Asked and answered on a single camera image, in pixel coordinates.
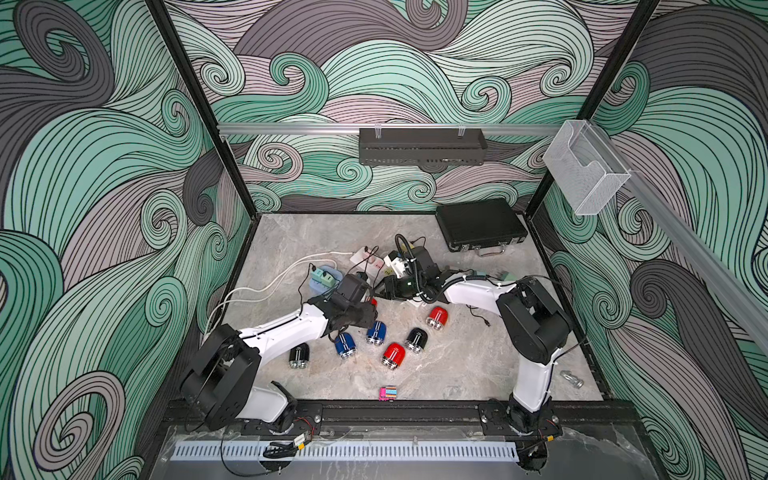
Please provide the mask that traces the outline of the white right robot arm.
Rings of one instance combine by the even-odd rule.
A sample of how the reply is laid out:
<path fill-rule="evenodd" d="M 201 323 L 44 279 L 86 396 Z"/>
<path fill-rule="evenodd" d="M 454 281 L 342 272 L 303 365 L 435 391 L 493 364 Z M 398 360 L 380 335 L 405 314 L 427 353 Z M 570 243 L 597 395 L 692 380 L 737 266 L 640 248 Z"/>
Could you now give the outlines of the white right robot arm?
<path fill-rule="evenodd" d="M 542 410 L 574 322 L 539 275 L 505 280 L 472 269 L 442 270 L 423 247 L 393 251 L 384 266 L 392 274 L 376 286 L 381 298 L 463 305 L 499 316 L 520 357 L 512 405 L 529 414 Z"/>

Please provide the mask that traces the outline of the light green USB charger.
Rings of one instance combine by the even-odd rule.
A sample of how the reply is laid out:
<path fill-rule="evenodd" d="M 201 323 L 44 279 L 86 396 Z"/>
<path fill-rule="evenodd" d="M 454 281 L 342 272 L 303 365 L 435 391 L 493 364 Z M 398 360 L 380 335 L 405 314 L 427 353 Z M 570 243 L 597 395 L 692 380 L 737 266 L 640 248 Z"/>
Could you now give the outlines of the light green USB charger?
<path fill-rule="evenodd" d="M 500 275 L 499 279 L 502 282 L 507 283 L 507 282 L 514 282 L 514 281 L 516 281 L 518 279 L 518 277 L 516 275 L 512 274 L 511 272 L 503 272 Z"/>

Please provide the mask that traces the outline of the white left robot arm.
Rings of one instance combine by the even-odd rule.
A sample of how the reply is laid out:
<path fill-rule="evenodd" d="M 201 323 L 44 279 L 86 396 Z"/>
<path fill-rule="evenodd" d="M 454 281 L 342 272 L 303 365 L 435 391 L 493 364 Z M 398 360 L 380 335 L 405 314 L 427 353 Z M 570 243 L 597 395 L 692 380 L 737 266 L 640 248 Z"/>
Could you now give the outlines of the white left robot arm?
<path fill-rule="evenodd" d="M 349 327 L 372 327 L 377 310 L 370 289 L 365 275 L 347 274 L 335 288 L 276 320 L 242 330 L 217 326 L 183 374 L 181 394 L 211 431 L 238 420 L 261 421 L 274 432 L 289 430 L 296 401 L 278 384 L 256 387 L 259 368 L 302 343 Z"/>

